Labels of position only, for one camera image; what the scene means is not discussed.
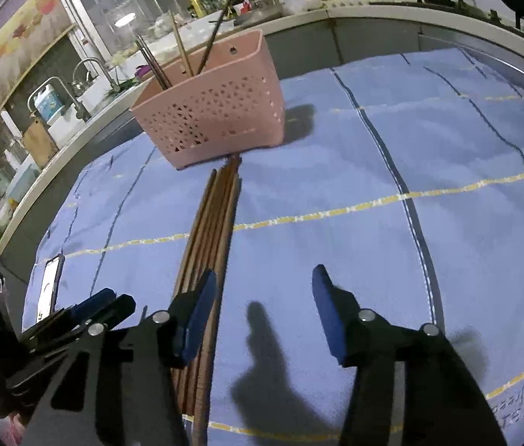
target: smartphone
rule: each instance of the smartphone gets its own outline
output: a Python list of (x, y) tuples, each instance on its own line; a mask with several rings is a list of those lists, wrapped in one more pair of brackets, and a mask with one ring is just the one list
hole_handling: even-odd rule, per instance
[(57, 289), (60, 284), (61, 270), (64, 267), (64, 259), (63, 253), (60, 253), (50, 259), (45, 265), (41, 294), (39, 295), (39, 306), (37, 308), (37, 321), (48, 317), (55, 310)]

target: basket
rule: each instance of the basket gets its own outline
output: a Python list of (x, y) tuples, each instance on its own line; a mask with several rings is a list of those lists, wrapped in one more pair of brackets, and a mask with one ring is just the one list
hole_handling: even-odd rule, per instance
[[(189, 55), (192, 69), (204, 51)], [(195, 77), (181, 60), (163, 70), (173, 86), (152, 79), (131, 111), (175, 168), (283, 141), (284, 99), (261, 30), (215, 43)]]

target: silver rivet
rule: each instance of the silver rivet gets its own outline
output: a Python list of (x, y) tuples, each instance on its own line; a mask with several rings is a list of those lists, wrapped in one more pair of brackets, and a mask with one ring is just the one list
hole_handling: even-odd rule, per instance
[(368, 308), (362, 308), (359, 311), (359, 320), (360, 321), (371, 321), (376, 318), (376, 313), (373, 310)]
[(166, 310), (159, 310), (155, 312), (152, 316), (152, 320), (154, 320), (154, 323), (166, 323), (169, 321), (171, 316), (169, 315), (169, 312)]
[(105, 326), (102, 323), (93, 323), (90, 327), (88, 327), (88, 333), (92, 335), (93, 337), (96, 337), (100, 333), (105, 330)]
[(428, 335), (429, 337), (435, 337), (440, 333), (440, 330), (437, 328), (436, 325), (432, 323), (426, 323), (423, 326), (423, 332), (425, 333), (425, 335)]

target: wooden cutting board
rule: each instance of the wooden cutting board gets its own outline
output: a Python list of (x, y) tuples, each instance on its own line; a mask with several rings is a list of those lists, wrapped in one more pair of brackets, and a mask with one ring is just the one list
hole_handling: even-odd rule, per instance
[(43, 123), (38, 119), (33, 121), (22, 136), (22, 144), (40, 169), (43, 169), (59, 150)]

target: phone screen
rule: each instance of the phone screen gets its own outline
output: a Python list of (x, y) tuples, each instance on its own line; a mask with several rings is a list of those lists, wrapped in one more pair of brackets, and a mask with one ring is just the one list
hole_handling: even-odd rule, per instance
[(51, 313), (51, 301), (53, 300), (53, 289), (57, 279), (57, 269), (60, 265), (60, 256), (56, 256), (47, 262), (43, 283), (41, 283), (41, 294), (39, 295), (39, 306), (37, 308), (37, 321), (49, 316)]

